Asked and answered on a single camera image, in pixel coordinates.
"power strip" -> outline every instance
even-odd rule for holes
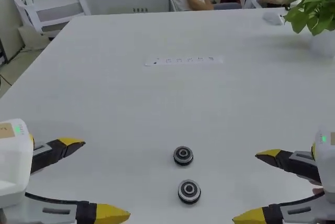
[[[146,61],[146,66],[176,65],[176,64],[221,64],[223,57],[180,57],[180,58],[154,58]]]

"green plant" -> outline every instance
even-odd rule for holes
[[[288,9],[285,21],[291,23],[292,29],[300,33],[306,26],[313,36],[324,30],[335,30],[335,0],[301,0]]]

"gripper jaw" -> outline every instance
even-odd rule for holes
[[[48,143],[35,143],[31,172],[34,173],[74,153],[85,142],[59,138]],[[7,224],[120,224],[130,213],[107,204],[87,201],[58,200],[25,193],[22,201],[0,209],[0,223]]]
[[[274,149],[257,153],[256,158],[311,182],[321,183],[318,168],[310,152]]]
[[[129,217],[129,212],[106,204],[49,199],[26,193],[19,204],[2,209],[1,223],[119,224]]]
[[[233,218],[235,224],[282,224],[309,223],[335,220],[335,205],[326,200],[320,193],[309,198],[272,204],[267,207],[249,210]]]
[[[59,138],[48,143],[35,143],[30,173],[34,173],[49,165],[55,164],[62,158],[74,153],[85,142],[79,139]]]
[[[287,152],[274,149],[257,153],[256,158],[311,182],[321,183],[312,153],[313,151]],[[316,224],[321,221],[325,221],[326,224],[334,224],[335,221],[335,204],[327,201],[324,192],[302,200],[249,210],[233,218],[235,224],[282,224],[283,222]]]

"floor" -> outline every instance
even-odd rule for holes
[[[42,51],[22,51],[9,64],[0,67],[0,98],[10,89]]]

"black bearing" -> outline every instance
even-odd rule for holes
[[[200,199],[200,196],[201,190],[195,181],[185,180],[179,184],[178,197],[183,203],[192,205]]]
[[[188,147],[178,147],[173,152],[173,159],[178,165],[189,165],[193,161],[193,152]]]

